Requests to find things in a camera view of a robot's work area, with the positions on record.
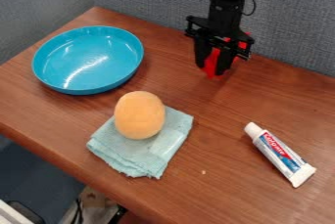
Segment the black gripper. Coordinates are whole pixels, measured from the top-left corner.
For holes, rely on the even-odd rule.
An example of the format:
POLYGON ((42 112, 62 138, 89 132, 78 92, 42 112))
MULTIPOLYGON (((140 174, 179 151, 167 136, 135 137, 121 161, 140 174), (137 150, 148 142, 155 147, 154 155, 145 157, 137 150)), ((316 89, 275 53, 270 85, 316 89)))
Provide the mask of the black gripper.
MULTIPOLYGON (((194 40, 195 65, 203 68, 204 59, 211 52, 210 42, 215 37, 231 39, 253 39, 239 28, 245 0, 208 0, 207 17, 187 16, 186 35, 194 40)), ((233 50, 221 49, 215 62, 215 75, 222 75, 230 68, 237 54, 233 50)))

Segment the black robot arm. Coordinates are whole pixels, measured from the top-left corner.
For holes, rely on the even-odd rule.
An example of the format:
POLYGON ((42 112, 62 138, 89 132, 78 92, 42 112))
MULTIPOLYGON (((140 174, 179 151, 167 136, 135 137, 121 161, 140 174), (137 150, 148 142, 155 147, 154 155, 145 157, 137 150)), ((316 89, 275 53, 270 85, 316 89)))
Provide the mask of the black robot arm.
POLYGON ((207 16, 186 17, 184 34, 194 40, 195 65, 208 78, 221 76, 235 58, 250 58, 253 39, 239 23, 253 11, 246 14, 243 6, 245 0, 208 0, 207 16))

